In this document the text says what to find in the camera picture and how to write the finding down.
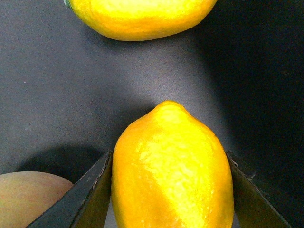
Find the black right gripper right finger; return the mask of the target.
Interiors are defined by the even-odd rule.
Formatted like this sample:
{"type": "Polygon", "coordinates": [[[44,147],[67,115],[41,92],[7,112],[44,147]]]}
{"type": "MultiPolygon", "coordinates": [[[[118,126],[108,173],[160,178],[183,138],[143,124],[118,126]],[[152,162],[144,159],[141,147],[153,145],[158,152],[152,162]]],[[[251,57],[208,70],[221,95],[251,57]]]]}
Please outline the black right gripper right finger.
{"type": "Polygon", "coordinates": [[[242,228],[290,228],[291,225],[266,199],[253,180],[256,172],[227,150],[233,179],[234,210],[242,228]]]}

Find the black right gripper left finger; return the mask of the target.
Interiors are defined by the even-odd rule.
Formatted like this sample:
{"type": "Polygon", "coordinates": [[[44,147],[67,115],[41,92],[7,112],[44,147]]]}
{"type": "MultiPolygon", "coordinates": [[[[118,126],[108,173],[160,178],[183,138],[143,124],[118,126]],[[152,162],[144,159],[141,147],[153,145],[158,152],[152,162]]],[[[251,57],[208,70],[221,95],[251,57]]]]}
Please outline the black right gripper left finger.
{"type": "Polygon", "coordinates": [[[106,152],[29,228],[103,228],[111,196],[113,153],[106,152]]]}

